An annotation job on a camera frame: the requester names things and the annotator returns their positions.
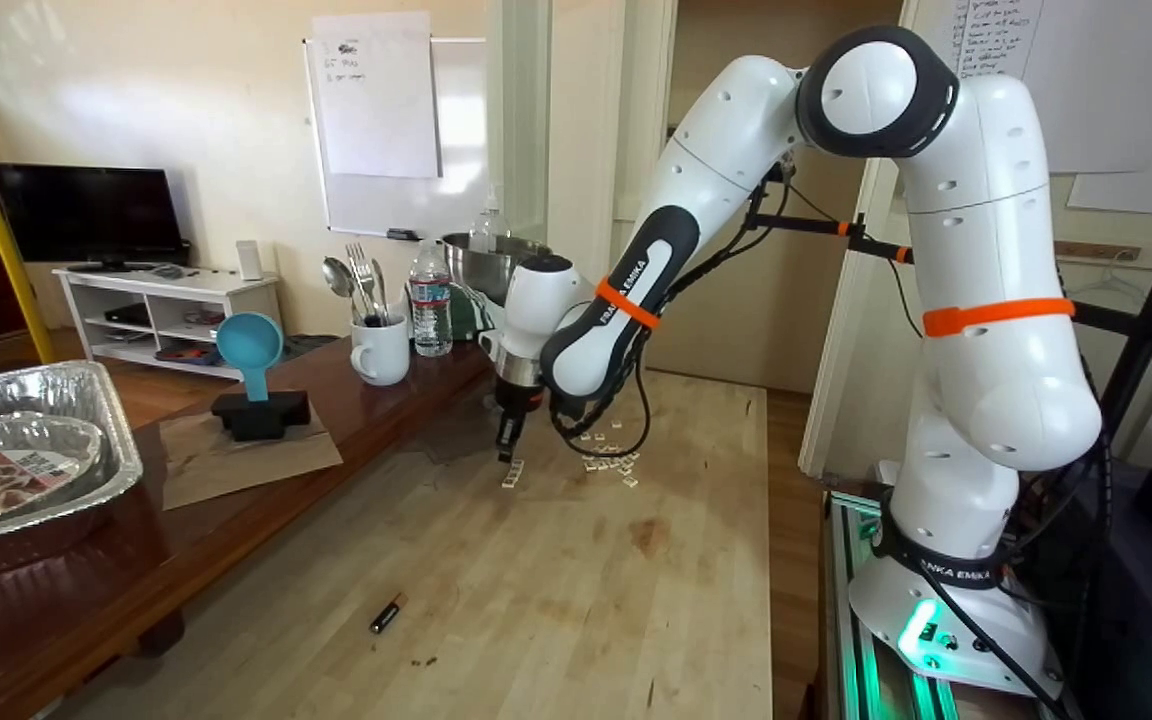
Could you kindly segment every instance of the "white mug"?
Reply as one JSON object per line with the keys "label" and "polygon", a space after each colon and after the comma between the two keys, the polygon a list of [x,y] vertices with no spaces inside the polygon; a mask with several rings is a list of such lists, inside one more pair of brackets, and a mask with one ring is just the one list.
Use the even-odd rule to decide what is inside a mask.
{"label": "white mug", "polygon": [[411,367],[404,314],[356,318],[348,363],[363,376],[363,383],[376,383],[376,388],[401,383]]}

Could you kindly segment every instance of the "wall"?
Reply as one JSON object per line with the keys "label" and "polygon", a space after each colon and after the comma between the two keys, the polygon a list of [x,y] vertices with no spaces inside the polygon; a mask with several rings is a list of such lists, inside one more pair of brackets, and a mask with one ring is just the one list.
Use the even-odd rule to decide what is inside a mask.
{"label": "wall", "polygon": [[0,159],[170,168],[201,266],[259,240],[287,326],[343,333],[320,260],[363,245],[404,275],[409,248],[324,230],[299,34],[314,16],[411,8],[437,34],[490,31],[490,0],[0,0]]}
{"label": "wall", "polygon": [[[928,26],[945,8],[945,0],[904,0],[901,18],[907,26]],[[1059,260],[1067,290],[1090,303],[1136,310],[1152,282],[1152,217],[1067,210],[1067,189],[1067,177],[1053,180],[1055,240],[1142,248],[1142,260],[1128,262]],[[901,240],[907,230],[893,197],[898,165],[872,159],[862,185],[862,210],[872,219],[872,230]],[[1081,326],[1081,348],[1100,388],[1120,357],[1120,342],[1120,335]],[[849,254],[826,339],[802,469],[813,477],[872,477],[879,460],[901,456],[912,371],[918,335],[904,326],[889,266],[864,254]],[[1152,367],[1133,401],[1116,452],[1133,443],[1150,411]]]}

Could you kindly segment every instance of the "silver tray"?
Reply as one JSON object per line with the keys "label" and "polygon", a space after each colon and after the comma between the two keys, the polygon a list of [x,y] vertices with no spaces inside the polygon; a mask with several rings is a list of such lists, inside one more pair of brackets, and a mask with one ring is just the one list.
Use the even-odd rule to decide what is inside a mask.
{"label": "silver tray", "polygon": [[101,428],[101,456],[93,472],[78,477],[72,483],[40,495],[35,503],[6,510],[0,536],[101,507],[123,495],[146,477],[123,402],[104,363],[70,361],[70,363],[35,363],[22,371],[0,371],[0,417],[12,417],[12,411],[50,411],[50,417],[88,418]]}

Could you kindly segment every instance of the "wooden floor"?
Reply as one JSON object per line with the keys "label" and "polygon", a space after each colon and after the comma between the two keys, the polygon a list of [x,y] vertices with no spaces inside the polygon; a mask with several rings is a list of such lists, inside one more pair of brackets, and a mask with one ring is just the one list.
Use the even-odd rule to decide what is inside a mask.
{"label": "wooden floor", "polygon": [[[72,335],[60,333],[55,342],[60,357],[78,357]],[[107,371],[130,424],[151,424],[219,388],[219,379],[134,363],[107,363]],[[772,715],[782,720],[806,713],[820,657],[820,486],[795,472],[806,418],[807,394],[767,390]]]}

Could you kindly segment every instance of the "white cabinet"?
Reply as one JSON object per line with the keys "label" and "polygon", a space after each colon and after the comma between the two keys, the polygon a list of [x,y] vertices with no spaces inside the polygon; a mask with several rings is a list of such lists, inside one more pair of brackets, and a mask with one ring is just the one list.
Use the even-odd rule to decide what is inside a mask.
{"label": "white cabinet", "polygon": [[217,353],[217,323],[266,310],[281,323],[281,278],[233,270],[78,270],[55,266],[70,314],[88,357],[201,376],[241,376]]}

